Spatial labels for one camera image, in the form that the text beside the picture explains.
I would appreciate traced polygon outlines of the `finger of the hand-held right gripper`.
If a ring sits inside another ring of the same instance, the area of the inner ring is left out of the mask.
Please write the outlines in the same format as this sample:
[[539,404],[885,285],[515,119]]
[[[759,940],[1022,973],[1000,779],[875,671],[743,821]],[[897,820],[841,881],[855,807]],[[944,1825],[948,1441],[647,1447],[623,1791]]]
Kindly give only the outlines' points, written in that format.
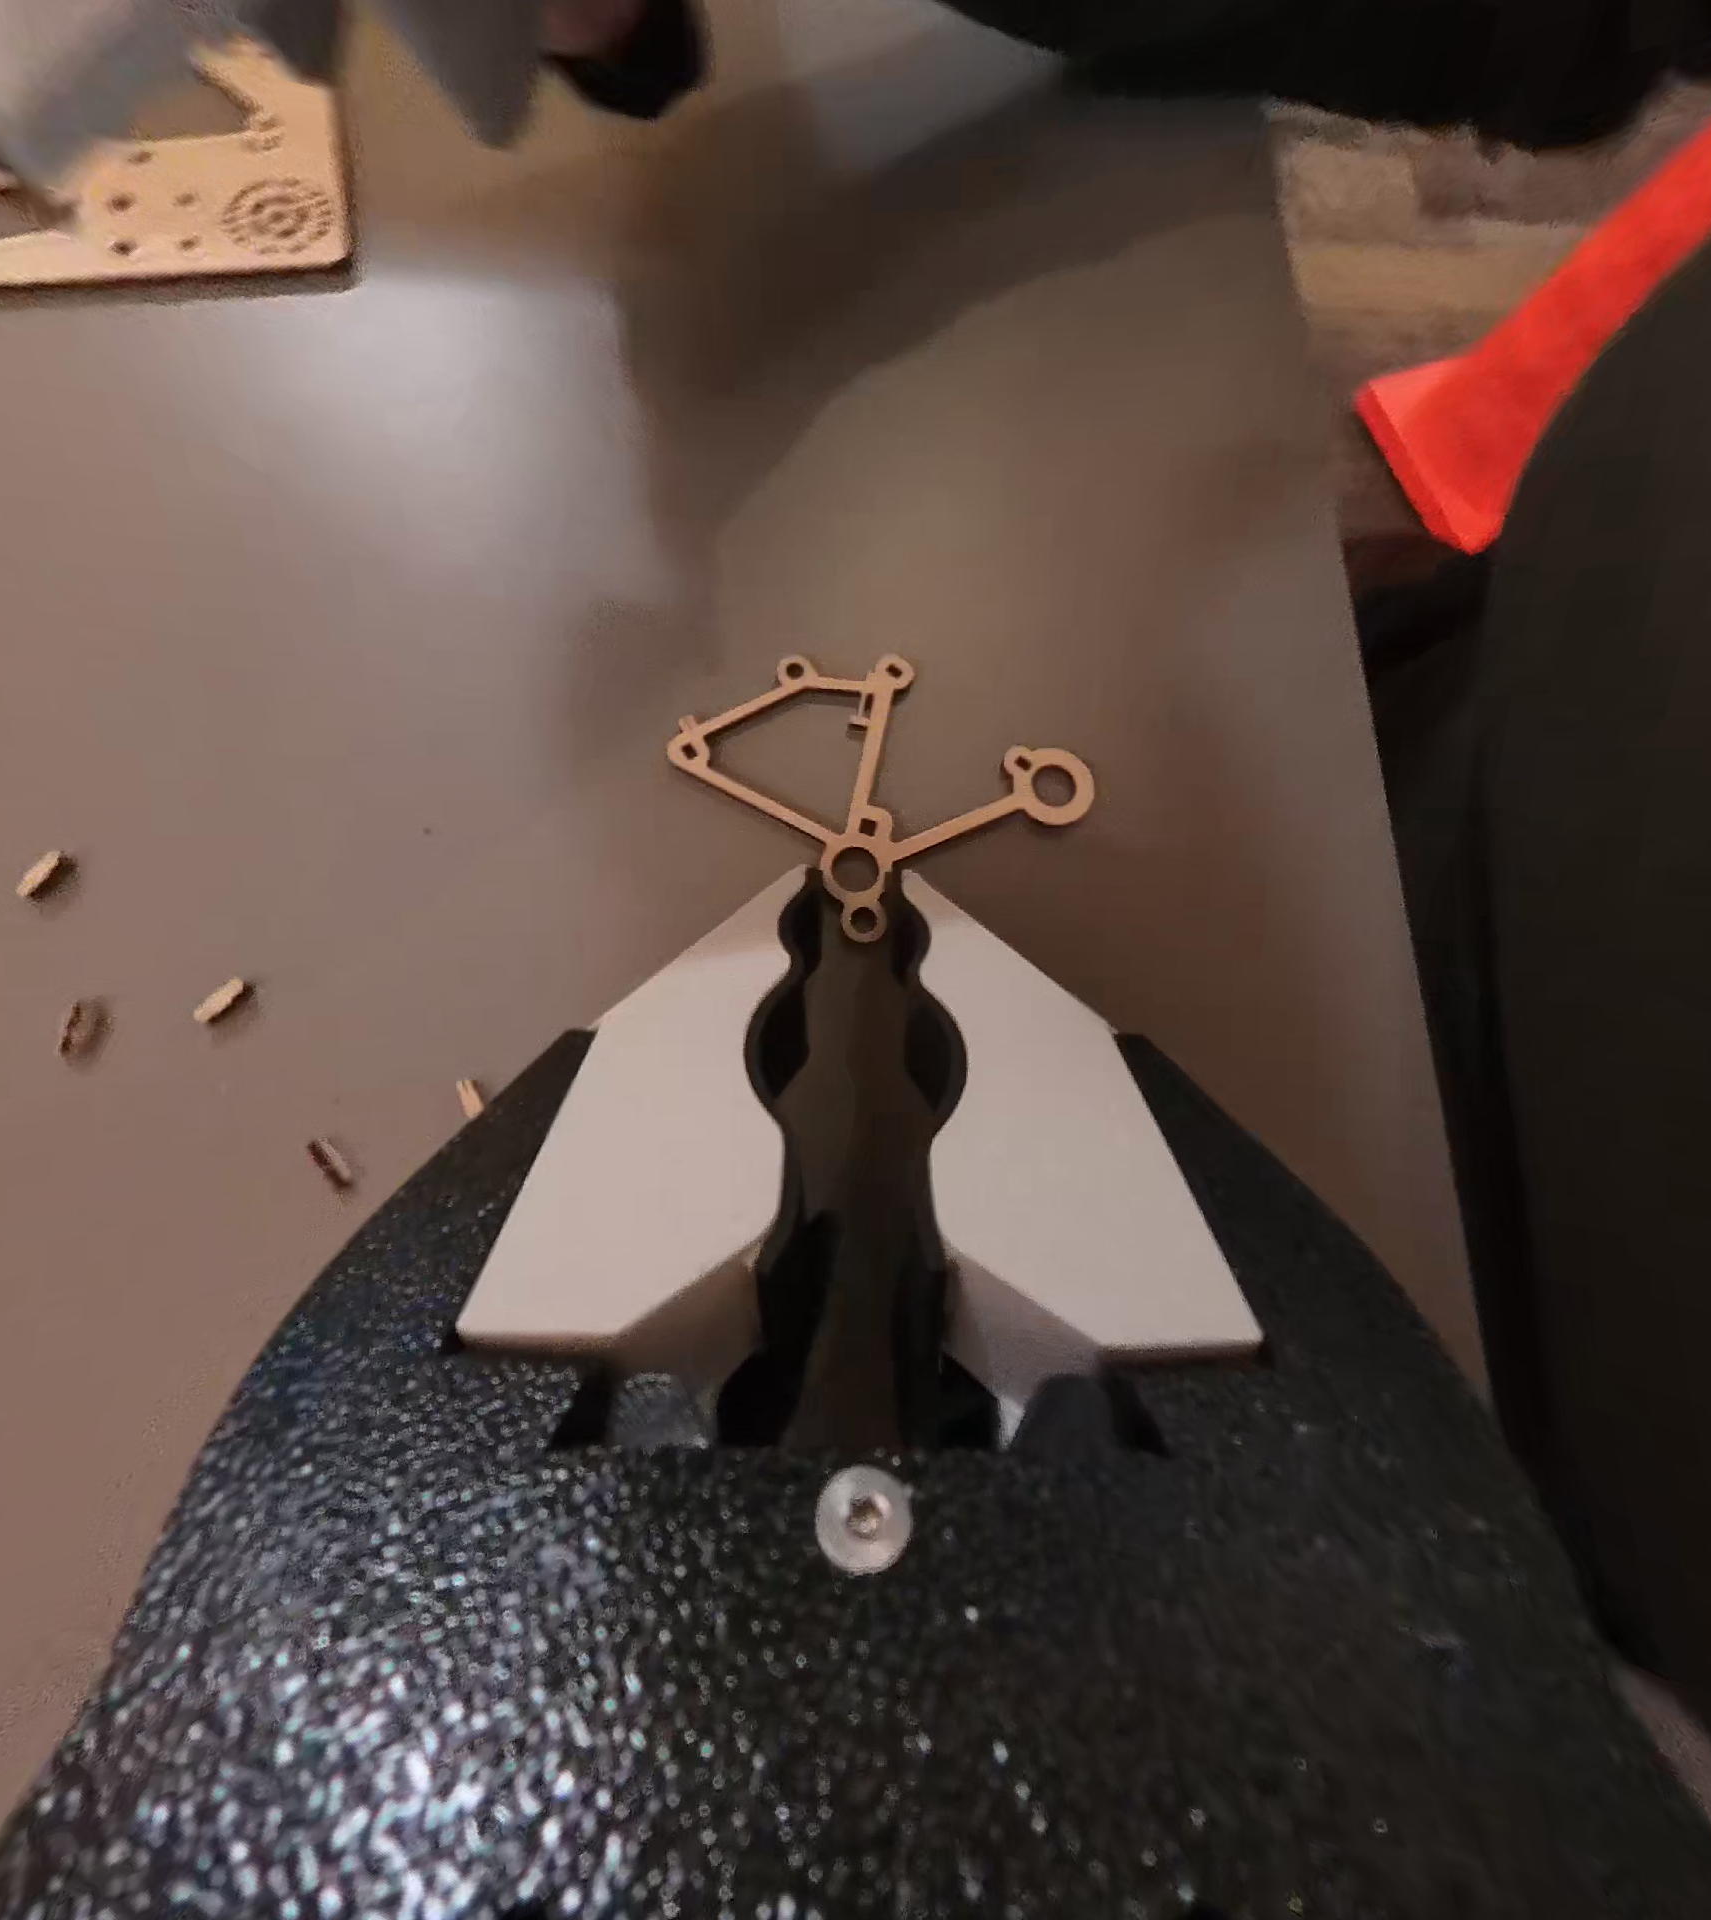
[[325,78],[337,33],[335,1],[0,1],[0,167],[65,169],[235,38]]
[[485,148],[523,134],[545,59],[545,4],[351,1],[347,11],[393,35]]

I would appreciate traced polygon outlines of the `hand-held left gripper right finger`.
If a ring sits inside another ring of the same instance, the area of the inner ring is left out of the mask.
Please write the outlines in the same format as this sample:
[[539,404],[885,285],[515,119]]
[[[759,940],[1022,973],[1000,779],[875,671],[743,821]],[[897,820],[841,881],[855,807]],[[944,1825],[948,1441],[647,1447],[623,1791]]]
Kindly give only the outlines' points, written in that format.
[[929,1148],[944,1346],[1016,1423],[1106,1367],[1244,1362],[1262,1334],[1116,1032],[919,875],[915,980],[962,1044]]

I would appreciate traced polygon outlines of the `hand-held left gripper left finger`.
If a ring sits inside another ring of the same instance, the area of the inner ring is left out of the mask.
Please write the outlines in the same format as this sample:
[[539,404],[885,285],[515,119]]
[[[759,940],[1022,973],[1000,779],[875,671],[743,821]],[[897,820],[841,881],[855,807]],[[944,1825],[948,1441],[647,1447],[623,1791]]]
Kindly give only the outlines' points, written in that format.
[[657,1373],[709,1402],[757,1338],[783,1136],[751,1086],[801,867],[611,1005],[459,1309],[465,1348]]

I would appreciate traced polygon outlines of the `wooden sheet with triangle cutouts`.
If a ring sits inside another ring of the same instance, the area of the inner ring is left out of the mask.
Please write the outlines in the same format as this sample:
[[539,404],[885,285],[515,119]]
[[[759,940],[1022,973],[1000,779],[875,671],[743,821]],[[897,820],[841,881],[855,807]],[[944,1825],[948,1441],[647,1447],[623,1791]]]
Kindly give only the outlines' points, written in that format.
[[331,84],[235,39],[53,188],[0,169],[0,294],[309,275],[353,256]]

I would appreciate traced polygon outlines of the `wooden bicycle frame part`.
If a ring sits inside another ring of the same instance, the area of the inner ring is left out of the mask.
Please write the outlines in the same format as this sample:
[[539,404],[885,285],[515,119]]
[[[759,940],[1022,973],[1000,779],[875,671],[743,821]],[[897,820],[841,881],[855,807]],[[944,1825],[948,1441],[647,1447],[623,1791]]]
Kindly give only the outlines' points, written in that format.
[[[903,829],[879,797],[879,782],[895,708],[915,685],[915,661],[881,654],[861,676],[829,674],[805,654],[781,656],[767,687],[707,716],[685,714],[671,732],[665,755],[675,771],[771,820],[815,850],[813,869],[837,908],[841,938],[869,947],[889,930],[891,881],[921,857],[984,833],[1008,820],[1040,829],[1082,821],[1096,800],[1096,778],[1086,759],[1062,745],[1016,742],[1000,755],[1002,788],[982,804]],[[835,701],[847,708],[847,732],[859,742],[849,795],[837,820],[819,820],[797,804],[731,774],[721,742],[771,719],[795,701]]]

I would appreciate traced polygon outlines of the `person's right forearm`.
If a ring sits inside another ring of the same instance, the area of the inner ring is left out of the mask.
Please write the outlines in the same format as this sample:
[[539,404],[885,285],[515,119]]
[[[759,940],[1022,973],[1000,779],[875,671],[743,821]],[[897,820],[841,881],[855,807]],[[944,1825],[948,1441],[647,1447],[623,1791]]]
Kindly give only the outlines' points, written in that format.
[[1711,82],[1711,1],[954,1],[1122,98],[1262,98],[1526,152]]

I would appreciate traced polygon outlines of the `person's leg in dark trousers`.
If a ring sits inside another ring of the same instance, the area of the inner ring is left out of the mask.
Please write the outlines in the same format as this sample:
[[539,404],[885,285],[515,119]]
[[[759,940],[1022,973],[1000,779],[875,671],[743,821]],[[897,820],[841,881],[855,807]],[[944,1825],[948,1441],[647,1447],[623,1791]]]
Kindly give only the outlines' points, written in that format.
[[1494,1412],[1711,1734],[1711,239],[1356,631]]

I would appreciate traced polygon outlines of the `red plastic piece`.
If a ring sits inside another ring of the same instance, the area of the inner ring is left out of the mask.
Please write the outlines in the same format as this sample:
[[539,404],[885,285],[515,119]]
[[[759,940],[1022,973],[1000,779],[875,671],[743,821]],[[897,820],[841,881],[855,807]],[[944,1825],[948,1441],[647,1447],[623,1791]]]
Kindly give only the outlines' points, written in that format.
[[1350,412],[1422,529],[1474,555],[1562,401],[1711,242],[1711,118],[1470,347],[1378,373]]

